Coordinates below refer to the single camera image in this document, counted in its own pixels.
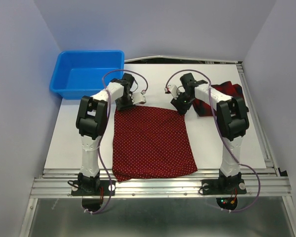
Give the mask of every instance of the red polka dot cloth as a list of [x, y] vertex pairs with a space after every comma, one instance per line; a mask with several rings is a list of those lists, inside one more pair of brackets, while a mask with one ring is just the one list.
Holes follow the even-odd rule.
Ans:
[[118, 182], [196, 172], [184, 116], [146, 106], [116, 110], [112, 170]]

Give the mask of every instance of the mounting plate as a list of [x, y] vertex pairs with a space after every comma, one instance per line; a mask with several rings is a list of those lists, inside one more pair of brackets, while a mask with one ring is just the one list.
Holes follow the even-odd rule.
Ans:
[[[242, 183], [243, 184], [245, 183], [243, 179], [241, 179], [240, 181], [240, 184]], [[231, 189], [231, 190], [222, 189], [221, 187], [219, 187], [218, 179], [203, 179], [202, 185], [203, 186], [200, 189], [201, 195], [230, 195], [230, 193], [234, 190], [234, 189]], [[245, 188], [245, 185], [244, 185], [244, 189], [241, 189], [239, 185], [237, 185], [236, 189], [237, 189], [238, 195], [247, 193], [247, 189]]]
[[[74, 180], [73, 184], [78, 185], [78, 181]], [[112, 180], [112, 185], [113, 185], [112, 196], [115, 195], [115, 184], [116, 184], [116, 181]], [[104, 196], [110, 195], [109, 186], [110, 186], [109, 180], [100, 180], [100, 187], [103, 187], [103, 189], [104, 189]], [[71, 195], [72, 196], [100, 196], [100, 189], [97, 191], [94, 191], [94, 192], [86, 192], [83, 189], [78, 189], [78, 190], [74, 191], [72, 189]]]

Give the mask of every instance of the cable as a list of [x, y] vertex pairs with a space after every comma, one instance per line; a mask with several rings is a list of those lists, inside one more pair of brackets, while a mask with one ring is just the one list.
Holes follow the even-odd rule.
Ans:
[[179, 94], [178, 92], [180, 92], [180, 91], [179, 91], [179, 88], [180, 88], [180, 87], [183, 87], [183, 86], [180, 85], [180, 86], [177, 88], [177, 95]]
[[213, 118], [214, 118], [214, 122], [215, 122], [215, 125], [216, 125], [216, 128], [217, 128], [217, 131], [218, 131], [218, 134], [219, 134], [219, 137], [221, 138], [222, 140], [222, 143], [223, 145], [226, 147], [226, 149], [228, 150], [228, 152], [230, 153], [231, 157], [240, 165], [240, 166], [244, 166], [244, 167], [247, 167], [249, 168], [257, 177], [258, 179], [258, 192], [257, 192], [257, 195], [255, 197], [255, 199], [253, 200], [252, 203], [250, 203], [248, 206], [244, 207], [244, 208], [241, 208], [239, 210], [234, 210], [234, 211], [231, 211], [231, 212], [241, 212], [241, 211], [244, 211], [246, 209], [248, 209], [249, 207], [251, 207], [254, 203], [256, 203], [256, 201], [258, 200], [258, 197], [260, 196], [260, 192], [261, 192], [261, 181], [260, 181], [260, 178], [259, 178], [259, 175], [258, 173], [252, 168], [250, 167], [249, 165], [247, 164], [241, 164], [240, 161], [236, 158], [236, 156], [232, 153], [232, 151], [230, 150], [230, 148], [228, 147], [226, 141], [223, 139], [222, 137], [222, 133], [221, 131], [219, 130], [219, 127], [218, 127], [218, 123], [217, 123], [217, 120], [216, 120], [216, 116], [215, 116], [215, 111], [214, 111], [214, 107], [213, 107], [213, 100], [212, 100], [212, 96], [211, 96], [211, 89], [212, 89], [212, 81], [208, 78], [208, 76], [206, 76], [204, 73], [198, 71], [198, 70], [194, 70], [194, 69], [184, 69], [184, 70], [180, 70], [176, 73], [174, 73], [167, 81], [166, 83], [166, 88], [170, 82], [170, 80], [178, 73], [181, 73], [181, 72], [195, 72], [195, 73], [199, 73], [201, 74], [203, 77], [205, 77], [207, 80], [208, 80], [208, 84], [209, 84], [209, 89], [208, 89], [208, 94], [209, 94], [209, 103], [210, 103], [210, 106], [211, 106], [211, 111], [212, 111], [212, 114], [213, 114]]
[[[109, 104], [109, 108], [108, 108], [108, 120], [107, 120], [107, 123], [109, 123], [109, 119], [110, 119], [110, 114], [111, 114], [111, 94], [110, 94], [110, 91], [107, 90], [107, 85], [105, 84], [105, 77], [107, 77], [109, 74], [111, 73], [114, 73], [114, 72], [129, 72], [129, 73], [133, 73], [133, 74], [136, 74], [138, 76], [140, 76], [142, 79], [144, 79], [144, 81], [146, 82], [146, 89], [144, 91], [147, 91], [148, 89], [148, 81], [146, 80], [146, 78], [144, 78], [142, 75], [140, 75], [139, 73], [136, 73], [134, 71], [131, 71], [131, 70], [126, 70], [126, 69], [118, 69], [118, 70], [113, 70], [113, 71], [110, 71], [108, 73], [106, 73], [103, 77], [102, 77], [102, 83], [103, 83], [103, 86], [104, 86], [104, 89], [105, 91], [107, 92], [108, 94], [108, 104]], [[86, 212], [90, 213], [91, 215], [94, 215], [94, 214], [100, 214], [102, 212], [104, 212], [105, 208], [108, 206], [110, 200], [111, 200], [111, 197], [112, 197], [112, 178], [110, 176], [110, 173], [108, 171], [108, 169], [106, 168], [104, 162], [103, 162], [103, 159], [102, 159], [102, 156], [101, 156], [101, 152], [100, 152], [100, 146], [101, 146], [101, 142], [102, 142], [102, 138], [103, 138], [104, 134], [102, 135], [102, 137], [100, 138], [99, 140], [99, 146], [98, 146], [98, 154], [99, 154], [99, 159], [100, 159], [100, 162], [105, 170], [105, 172], [107, 173], [108, 177], [109, 177], [109, 181], [110, 181], [110, 196], [109, 196], [109, 199], [108, 201], [105, 203], [104, 207], [101, 208], [100, 210], [98, 211], [95, 211], [95, 212], [90, 212], [89, 210], [85, 210]]]
[[138, 89], [138, 83], [137, 83], [136, 79], [134, 80], [134, 82], [137, 85], [137, 87], [136, 87], [136, 89], [134, 91], [131, 91], [132, 93], [134, 93]]

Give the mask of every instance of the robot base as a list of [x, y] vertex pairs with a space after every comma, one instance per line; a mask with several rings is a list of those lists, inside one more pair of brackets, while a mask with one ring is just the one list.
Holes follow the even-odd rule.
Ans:
[[[78, 181], [74, 180], [73, 182], [74, 185], [78, 186]], [[114, 196], [115, 195], [115, 184], [116, 181], [112, 180], [112, 193], [111, 195]], [[110, 195], [110, 182], [109, 180], [100, 180], [100, 187], [103, 187], [104, 189], [104, 196], [109, 196]], [[76, 188], [72, 188], [71, 190], [71, 195], [72, 196], [100, 196], [101, 191], [100, 189], [98, 190], [94, 190], [92, 192], [86, 192], [83, 189], [76, 189]]]
[[233, 188], [222, 187], [218, 179], [204, 179], [202, 180], [203, 186], [200, 188], [201, 195], [230, 195], [232, 191], [237, 190], [237, 194], [246, 194], [245, 182], [243, 179], [233, 186]]

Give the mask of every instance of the screw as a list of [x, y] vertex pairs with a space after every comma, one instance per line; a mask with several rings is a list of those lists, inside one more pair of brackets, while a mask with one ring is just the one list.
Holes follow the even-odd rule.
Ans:
[[244, 183], [240, 183], [240, 184], [239, 184], [239, 188], [240, 188], [241, 190], [245, 190], [245, 189], [246, 189], [246, 185], [245, 185]]

